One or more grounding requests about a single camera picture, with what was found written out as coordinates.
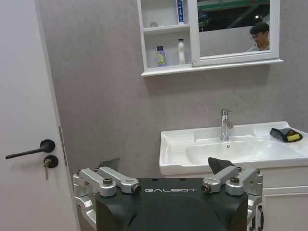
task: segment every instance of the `black door handle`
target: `black door handle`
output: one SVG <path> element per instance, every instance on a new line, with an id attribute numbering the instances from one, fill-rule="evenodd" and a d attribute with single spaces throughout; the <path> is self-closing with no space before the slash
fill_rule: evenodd
<path id="1" fill-rule="evenodd" d="M 260 227 L 258 227 L 258 230 L 262 231 L 264 228 L 264 213 L 263 213 L 263 208 L 261 205 L 259 205 L 258 209 L 261 212 L 261 224 L 260 224 Z"/>
<path id="2" fill-rule="evenodd" d="M 40 143 L 40 148 L 31 150 L 31 151 L 27 151 L 27 152 L 23 152 L 23 153 L 7 155 L 5 157 L 5 159 L 12 159 L 12 158 L 20 157 L 20 156 L 23 156 L 23 155 L 29 155 L 29 154 L 40 153 L 40 152 L 50 153 L 54 150 L 55 147 L 56 147 L 56 144 L 52 140 L 43 140 Z"/>

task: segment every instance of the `toothpaste tube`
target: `toothpaste tube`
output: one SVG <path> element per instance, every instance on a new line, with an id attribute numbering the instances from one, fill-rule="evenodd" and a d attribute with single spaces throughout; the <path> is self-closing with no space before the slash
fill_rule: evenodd
<path id="1" fill-rule="evenodd" d="M 184 0 L 176 0 L 178 9 L 178 23 L 184 24 Z"/>

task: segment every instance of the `gray wall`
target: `gray wall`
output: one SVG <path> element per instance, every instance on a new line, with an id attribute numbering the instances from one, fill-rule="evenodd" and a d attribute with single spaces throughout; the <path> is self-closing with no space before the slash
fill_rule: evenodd
<path id="1" fill-rule="evenodd" d="M 39 2 L 71 172 L 121 157 L 122 173 L 159 176 L 160 132 L 218 126 L 222 107 L 308 131 L 307 0 L 281 1 L 282 64 L 147 78 L 136 0 Z"/>

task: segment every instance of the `key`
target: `key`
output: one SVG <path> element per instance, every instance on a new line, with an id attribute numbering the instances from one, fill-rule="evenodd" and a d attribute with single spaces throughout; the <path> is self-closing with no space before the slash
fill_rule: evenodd
<path id="1" fill-rule="evenodd" d="M 48 165 L 51 163 L 50 159 L 46 159 L 44 161 L 44 169 L 45 169 L 45 173 L 46 173 L 46 180 L 48 180 Z"/>

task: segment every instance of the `white sink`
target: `white sink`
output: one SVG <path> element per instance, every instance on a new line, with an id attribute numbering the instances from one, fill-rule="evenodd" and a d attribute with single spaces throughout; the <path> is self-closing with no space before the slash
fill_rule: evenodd
<path id="1" fill-rule="evenodd" d="M 241 167 L 287 167 L 308 165 L 308 134 L 283 143 L 270 135 L 272 128 L 290 128 L 287 122 L 237 125 L 220 140 L 220 127 L 161 133 L 160 171 L 163 175 L 210 172 L 208 158 L 230 160 Z"/>

